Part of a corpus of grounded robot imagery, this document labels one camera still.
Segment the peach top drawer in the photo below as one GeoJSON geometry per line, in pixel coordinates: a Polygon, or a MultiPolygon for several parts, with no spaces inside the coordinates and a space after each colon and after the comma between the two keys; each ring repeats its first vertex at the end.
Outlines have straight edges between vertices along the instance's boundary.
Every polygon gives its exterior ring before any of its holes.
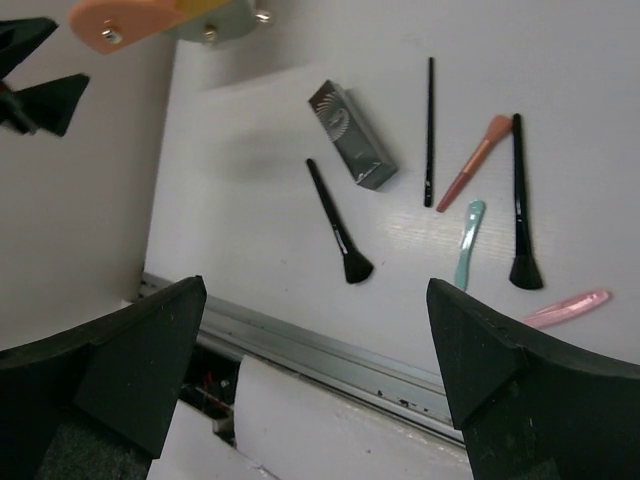
{"type": "Polygon", "coordinates": [[[103,55],[168,30],[185,19],[175,1],[79,1],[69,13],[73,33],[103,55]]]}

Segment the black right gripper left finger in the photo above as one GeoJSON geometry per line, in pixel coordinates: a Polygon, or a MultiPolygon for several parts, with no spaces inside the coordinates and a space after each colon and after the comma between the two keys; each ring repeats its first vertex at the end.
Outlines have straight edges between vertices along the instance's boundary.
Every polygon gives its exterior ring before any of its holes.
{"type": "Polygon", "coordinates": [[[4,479],[144,479],[161,456],[206,303],[189,277],[1,353],[4,479]]]}

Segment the grey bottom drawer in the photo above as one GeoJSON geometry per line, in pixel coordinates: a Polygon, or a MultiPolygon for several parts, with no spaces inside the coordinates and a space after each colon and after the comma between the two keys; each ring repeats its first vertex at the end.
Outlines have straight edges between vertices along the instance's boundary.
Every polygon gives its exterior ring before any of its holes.
{"type": "Polygon", "coordinates": [[[273,12],[262,8],[259,1],[230,0],[208,13],[185,17],[166,33],[178,40],[215,45],[241,38],[258,25],[273,21],[273,12]]]}

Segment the teal spatula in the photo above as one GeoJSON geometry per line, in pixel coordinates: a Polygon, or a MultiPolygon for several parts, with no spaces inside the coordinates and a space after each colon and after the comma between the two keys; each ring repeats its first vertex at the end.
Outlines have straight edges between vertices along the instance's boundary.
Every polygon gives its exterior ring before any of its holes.
{"type": "Polygon", "coordinates": [[[460,242],[459,258],[454,273],[454,285],[462,291],[465,291],[468,287],[471,255],[485,211],[486,203],[482,200],[473,200],[468,205],[460,242]]]}

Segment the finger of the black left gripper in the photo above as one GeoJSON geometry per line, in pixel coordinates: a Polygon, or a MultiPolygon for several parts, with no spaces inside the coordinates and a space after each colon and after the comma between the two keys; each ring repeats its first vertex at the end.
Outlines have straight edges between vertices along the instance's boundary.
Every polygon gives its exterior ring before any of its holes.
{"type": "Polygon", "coordinates": [[[64,136],[89,81],[89,76],[75,74],[20,90],[17,98],[39,129],[64,136]]]}
{"type": "Polygon", "coordinates": [[[58,28],[48,17],[1,21],[1,79],[4,80],[58,28]]]}

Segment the yellow drawer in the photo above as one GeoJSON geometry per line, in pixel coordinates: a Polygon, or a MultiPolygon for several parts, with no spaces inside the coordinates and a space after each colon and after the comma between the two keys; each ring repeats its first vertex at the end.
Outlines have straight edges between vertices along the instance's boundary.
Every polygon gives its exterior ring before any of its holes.
{"type": "Polygon", "coordinates": [[[175,10],[183,14],[186,18],[193,18],[227,3],[227,0],[175,0],[175,10]]]}

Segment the black fan brush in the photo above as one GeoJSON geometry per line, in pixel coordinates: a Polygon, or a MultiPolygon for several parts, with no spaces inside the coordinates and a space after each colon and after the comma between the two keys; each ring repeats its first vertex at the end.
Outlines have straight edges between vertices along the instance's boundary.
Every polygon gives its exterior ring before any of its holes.
{"type": "Polygon", "coordinates": [[[353,242],[316,162],[308,158],[306,166],[340,249],[346,282],[349,285],[365,282],[372,275],[374,265],[353,242]]]}
{"type": "Polygon", "coordinates": [[[512,117],[515,254],[510,282],[523,290],[541,290],[544,282],[534,258],[529,225],[528,182],[522,117],[512,117]]]}

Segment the pink hair clip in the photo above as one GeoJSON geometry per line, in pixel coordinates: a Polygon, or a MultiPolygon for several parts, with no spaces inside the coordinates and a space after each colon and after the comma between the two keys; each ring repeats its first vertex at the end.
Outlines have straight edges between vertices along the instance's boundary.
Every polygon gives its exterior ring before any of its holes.
{"type": "Polygon", "coordinates": [[[604,289],[585,292],[533,312],[524,318],[523,323],[537,329],[558,325],[589,313],[604,305],[612,297],[612,293],[604,289]]]}

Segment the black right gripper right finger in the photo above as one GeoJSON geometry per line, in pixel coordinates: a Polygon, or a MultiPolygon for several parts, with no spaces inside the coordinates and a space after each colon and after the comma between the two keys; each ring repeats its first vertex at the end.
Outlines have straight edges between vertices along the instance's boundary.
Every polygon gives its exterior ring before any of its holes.
{"type": "Polygon", "coordinates": [[[528,327],[444,280],[429,281],[426,303],[474,478],[638,478],[637,365],[528,327]]]}

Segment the grey cosmetic box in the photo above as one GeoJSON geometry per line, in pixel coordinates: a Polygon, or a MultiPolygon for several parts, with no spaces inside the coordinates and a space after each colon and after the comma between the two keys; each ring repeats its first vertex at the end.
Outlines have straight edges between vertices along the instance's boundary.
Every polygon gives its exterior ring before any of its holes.
{"type": "Polygon", "coordinates": [[[326,80],[308,104],[358,186],[376,191],[398,171],[369,122],[339,84],[326,80]]]}

